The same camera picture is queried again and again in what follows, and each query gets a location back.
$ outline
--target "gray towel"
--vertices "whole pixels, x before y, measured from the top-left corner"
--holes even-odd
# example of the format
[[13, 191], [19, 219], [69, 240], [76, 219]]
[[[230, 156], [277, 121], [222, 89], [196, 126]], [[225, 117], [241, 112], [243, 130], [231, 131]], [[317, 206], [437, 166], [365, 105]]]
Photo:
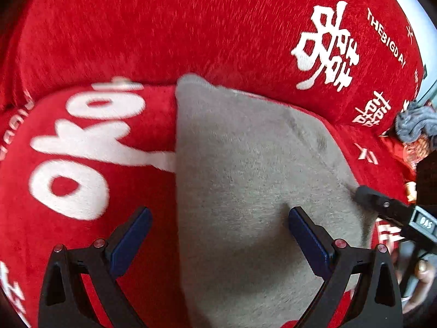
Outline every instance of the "gray towel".
[[437, 136], [437, 113], [431, 106], [419, 107], [410, 102], [405, 111], [396, 116], [395, 129], [398, 138], [405, 143], [418, 140], [424, 132], [428, 137]]
[[[279, 328], [319, 290], [286, 219], [302, 206], [333, 238], [367, 247], [375, 215], [316, 118], [195, 76], [178, 82], [181, 286], [193, 328]], [[351, 288], [356, 280], [350, 281]]]

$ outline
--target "red fleece blanket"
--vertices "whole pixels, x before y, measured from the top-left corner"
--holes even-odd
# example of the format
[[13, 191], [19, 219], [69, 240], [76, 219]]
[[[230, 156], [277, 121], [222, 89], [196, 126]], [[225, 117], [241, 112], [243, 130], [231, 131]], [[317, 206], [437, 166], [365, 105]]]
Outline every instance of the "red fleece blanket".
[[[189, 327], [170, 166], [174, 86], [116, 90], [130, 94], [124, 103], [123, 96], [81, 95], [95, 90], [76, 85], [114, 75], [171, 85], [196, 72], [305, 108], [324, 122], [359, 183], [406, 201], [401, 169], [378, 137], [423, 75], [414, 32], [395, 0], [29, 0], [4, 42], [0, 277], [32, 327], [53, 245], [106, 237], [140, 204], [155, 222], [120, 284], [150, 327]], [[136, 108], [90, 116], [93, 107], [118, 102]], [[62, 134], [73, 136], [53, 144]], [[97, 147], [95, 137], [108, 146]], [[72, 150], [74, 139], [84, 146]], [[139, 151], [135, 163], [107, 153], [120, 144], [126, 154]], [[106, 190], [87, 193], [96, 184]]]

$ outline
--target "red pillow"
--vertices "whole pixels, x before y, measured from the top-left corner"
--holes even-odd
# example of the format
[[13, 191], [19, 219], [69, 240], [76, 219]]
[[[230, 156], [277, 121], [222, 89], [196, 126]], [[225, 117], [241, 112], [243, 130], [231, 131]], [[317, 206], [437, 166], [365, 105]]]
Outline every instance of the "red pillow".
[[189, 326], [179, 291], [175, 120], [174, 86], [141, 84], [73, 87], [23, 117], [0, 163], [0, 284], [33, 327], [56, 241], [78, 248], [107, 238], [139, 205], [151, 209], [153, 226], [119, 283], [151, 327]]
[[423, 73], [396, 0], [30, 0], [16, 34], [0, 92], [17, 104], [23, 89], [195, 72], [381, 134]]

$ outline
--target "black clamp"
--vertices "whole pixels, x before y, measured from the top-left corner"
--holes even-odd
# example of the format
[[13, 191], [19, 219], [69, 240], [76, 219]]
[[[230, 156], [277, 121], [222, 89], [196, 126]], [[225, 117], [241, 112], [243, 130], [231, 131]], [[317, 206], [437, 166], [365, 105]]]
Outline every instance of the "black clamp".
[[39, 302], [39, 328], [103, 328], [82, 281], [88, 274], [114, 328], [146, 328], [128, 302], [117, 277], [124, 275], [152, 225], [150, 211], [141, 207], [108, 240], [88, 248], [54, 247], [45, 272]]
[[341, 327], [402, 328], [401, 296], [385, 245], [371, 250], [333, 240], [301, 207], [290, 210], [288, 223], [314, 274], [324, 279], [295, 328], [327, 327], [353, 274], [360, 278]]
[[436, 207], [407, 206], [367, 186], [357, 189], [355, 201], [401, 228], [399, 235], [404, 239], [399, 242], [397, 267], [402, 275], [399, 288], [405, 304], [419, 282], [414, 275], [417, 262], [424, 259], [437, 267], [437, 218], [430, 213]]

